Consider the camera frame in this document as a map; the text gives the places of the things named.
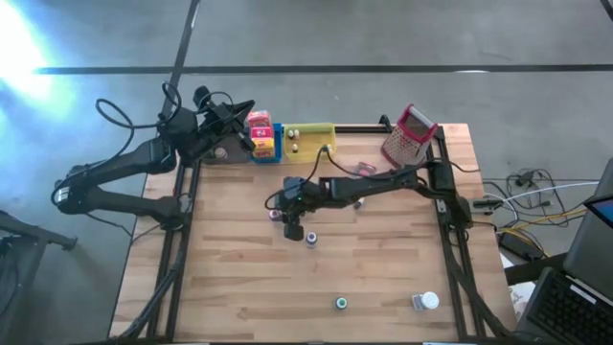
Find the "bright light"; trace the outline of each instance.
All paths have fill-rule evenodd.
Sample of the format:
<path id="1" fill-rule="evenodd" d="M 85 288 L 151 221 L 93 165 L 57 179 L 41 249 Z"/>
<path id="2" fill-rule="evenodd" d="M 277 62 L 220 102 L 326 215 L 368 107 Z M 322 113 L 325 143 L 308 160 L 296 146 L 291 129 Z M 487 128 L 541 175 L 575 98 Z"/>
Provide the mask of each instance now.
<path id="1" fill-rule="evenodd" d="M 14 90 L 34 99 L 45 100 L 51 79 L 33 75 L 37 67 L 46 66 L 36 46 L 32 31 L 21 13 L 7 1 L 0 0 L 0 79 Z"/>

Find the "gray floor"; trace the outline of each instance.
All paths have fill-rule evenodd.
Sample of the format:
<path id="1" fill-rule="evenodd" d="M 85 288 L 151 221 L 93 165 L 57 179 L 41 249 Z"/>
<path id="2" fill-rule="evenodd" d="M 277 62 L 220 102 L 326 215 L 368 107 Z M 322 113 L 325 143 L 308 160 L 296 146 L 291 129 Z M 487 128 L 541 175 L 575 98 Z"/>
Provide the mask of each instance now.
<path id="1" fill-rule="evenodd" d="M 190 0 L 13 3 L 46 65 L 129 67 L 173 66 Z M 613 63 L 612 34 L 613 22 L 598 0 L 210 0 L 198 11 L 186 65 Z M 0 62 L 6 67 L 2 57 Z M 98 97 L 117 103 L 135 123 L 150 123 L 162 106 L 161 82 L 169 77 L 0 81 L 0 209 L 79 237 L 74 251 L 50 247 L 45 254 L 15 343 L 106 336 L 128 238 L 120 229 L 61 214 L 49 193 L 70 167 L 107 157 L 126 138 L 125 130 L 96 114 Z M 256 108 L 270 110 L 280 122 L 372 123 L 383 113 L 396 118 L 415 103 L 438 122 L 470 125 L 484 177 L 545 168 L 558 184 L 567 184 L 598 179 L 612 155 L 610 77 L 605 72 L 188 75 L 179 89 L 189 98 L 206 84 L 237 102 L 254 99 Z M 139 131 L 132 147 L 152 135 Z M 144 179 L 104 187 L 139 195 Z M 560 194 L 574 206 L 593 190 Z M 132 216 L 99 214 L 128 229 L 134 224 Z M 501 224 L 510 217 L 495 219 Z M 559 253 L 570 246 L 578 224 L 531 229 L 548 251 Z"/>

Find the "wooden table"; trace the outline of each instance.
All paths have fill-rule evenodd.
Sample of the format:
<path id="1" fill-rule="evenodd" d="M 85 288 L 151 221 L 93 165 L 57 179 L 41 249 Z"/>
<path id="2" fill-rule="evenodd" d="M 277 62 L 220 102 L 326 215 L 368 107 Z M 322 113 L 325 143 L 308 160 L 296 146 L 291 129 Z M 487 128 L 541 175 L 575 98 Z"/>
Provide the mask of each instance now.
<path id="1" fill-rule="evenodd" d="M 444 125 L 449 156 L 466 169 L 477 161 L 468 126 Z M 335 160 L 391 168 L 379 153 L 386 135 L 338 134 Z M 455 340 L 456 329 L 433 201 L 413 191 L 366 198 L 358 211 L 321 210 L 304 218 L 319 236 L 316 249 L 286 240 L 264 200 L 301 165 L 203 166 L 177 316 L 175 341 L 419 341 Z M 454 171 L 460 194 L 481 197 L 481 175 Z M 342 175 L 321 163 L 316 176 Z M 145 196 L 170 195 L 174 174 L 148 177 Z M 139 219 L 136 234 L 155 223 Z M 469 250 L 479 293 L 510 329 L 515 318 L 493 231 L 475 225 Z M 119 334 L 153 292 L 164 234 L 132 246 L 111 335 Z M 436 310 L 415 312 L 410 297 L 435 291 Z M 337 296 L 346 310 L 332 307 Z M 464 295 L 465 318 L 472 329 Z M 160 326 L 166 325 L 168 305 Z"/>

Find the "white cable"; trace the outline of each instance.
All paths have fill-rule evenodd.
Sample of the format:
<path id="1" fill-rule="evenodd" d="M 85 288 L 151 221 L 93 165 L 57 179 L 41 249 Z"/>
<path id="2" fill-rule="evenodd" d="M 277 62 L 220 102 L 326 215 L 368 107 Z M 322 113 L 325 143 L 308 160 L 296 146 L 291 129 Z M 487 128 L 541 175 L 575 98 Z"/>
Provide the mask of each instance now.
<path id="1" fill-rule="evenodd" d="M 520 194 L 520 195 L 514 195 L 514 196 L 511 196 L 511 197 L 507 197 L 506 199 L 503 199 L 503 201 L 509 201 L 509 200 L 513 200 L 513 199 L 516 199 L 516 198 L 521 197 L 521 196 L 529 196 L 529 195 L 532 195 L 534 193 L 540 193 L 540 192 L 545 192 L 545 191 L 563 189 L 563 188 L 568 188 L 568 187 L 591 186 L 591 185 L 597 185 L 597 184 L 599 184 L 599 182 L 583 182 L 583 183 L 574 183 L 574 184 L 570 184 L 570 185 L 562 185 L 562 186 L 542 188 L 542 189 L 539 189 L 539 190 L 536 190 L 536 191 L 526 192 L 526 193 L 523 193 L 523 194 Z"/>
<path id="2" fill-rule="evenodd" d="M 513 210 L 513 214 L 515 215 L 515 221 L 519 220 L 519 216 L 517 215 L 517 210 L 515 210 L 515 207 L 513 206 L 512 203 L 510 203 L 509 201 L 505 200 L 503 197 L 501 197 L 499 195 L 493 195 L 492 193 L 484 193 L 484 196 L 493 196 L 493 197 L 501 200 L 502 202 L 506 203 Z"/>

